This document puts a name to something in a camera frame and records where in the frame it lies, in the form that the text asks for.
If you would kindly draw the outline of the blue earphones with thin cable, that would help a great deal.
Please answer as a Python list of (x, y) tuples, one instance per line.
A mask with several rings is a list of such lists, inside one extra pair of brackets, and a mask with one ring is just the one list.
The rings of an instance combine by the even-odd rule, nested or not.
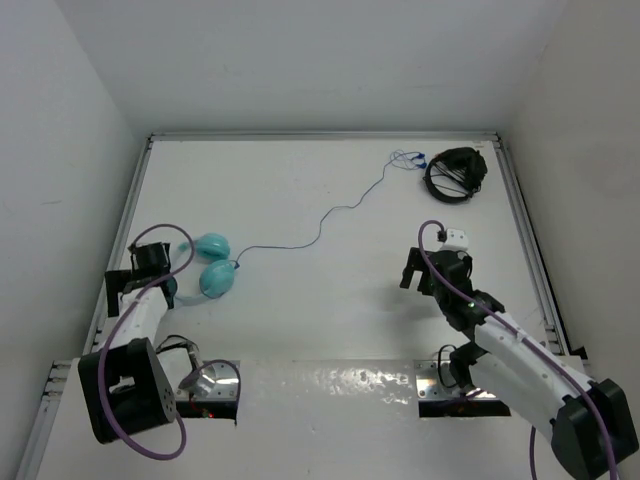
[(297, 251), (304, 250), (314, 246), (322, 237), (323, 226), (326, 220), (330, 217), (331, 214), (339, 211), (339, 210), (355, 210), (357, 209), (366, 199), (366, 197), (380, 184), (382, 184), (386, 178), (387, 169), (389, 167), (400, 169), (403, 171), (415, 171), (415, 170), (423, 170), (427, 166), (426, 154), (420, 151), (409, 151), (406, 152), (401, 149), (397, 149), (393, 151), (389, 155), (389, 159), (381, 168), (381, 173), (379, 178), (374, 181), (359, 197), (359, 199), (352, 204), (338, 204), (329, 208), (323, 216), (319, 219), (317, 225), (317, 233), (315, 237), (307, 243), (299, 244), (299, 245), (250, 245), (243, 250), (241, 250), (236, 258), (233, 260), (233, 265), (235, 270), (239, 270), (241, 267), (241, 259), (245, 254), (255, 251), (255, 250), (273, 250), (273, 251)]

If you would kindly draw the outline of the teal over-ear headphones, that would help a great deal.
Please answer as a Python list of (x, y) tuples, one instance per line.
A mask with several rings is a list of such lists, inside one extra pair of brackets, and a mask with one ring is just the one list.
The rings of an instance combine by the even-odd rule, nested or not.
[(236, 268), (230, 260), (231, 248), (224, 236), (206, 233), (194, 239), (194, 246), (194, 259), (204, 262), (206, 267), (199, 276), (197, 295), (175, 294), (175, 300), (182, 305), (192, 306), (218, 299), (232, 288), (235, 281)]

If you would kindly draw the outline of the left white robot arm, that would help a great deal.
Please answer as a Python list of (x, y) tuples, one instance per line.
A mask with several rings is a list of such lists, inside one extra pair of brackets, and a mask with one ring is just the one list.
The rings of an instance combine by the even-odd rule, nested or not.
[(78, 374), (89, 421), (101, 444), (119, 439), (104, 412), (105, 397), (122, 430), (133, 435), (173, 422), (176, 400), (155, 353), (160, 321), (174, 308), (177, 281), (170, 278), (170, 245), (129, 247), (131, 268), (105, 273), (107, 313), (120, 325), (111, 343), (84, 355)]

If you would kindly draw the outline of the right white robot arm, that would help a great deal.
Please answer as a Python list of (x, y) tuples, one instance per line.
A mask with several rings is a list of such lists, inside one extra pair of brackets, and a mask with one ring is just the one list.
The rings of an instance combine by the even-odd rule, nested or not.
[(457, 386), (485, 390), (526, 419), (572, 478), (615, 476), (618, 464), (639, 450), (622, 388), (610, 379), (595, 381), (549, 352), (498, 300), (473, 287), (471, 270), (462, 251), (413, 247), (400, 282), (409, 288), (419, 272), (418, 291), (467, 338), (450, 357)]

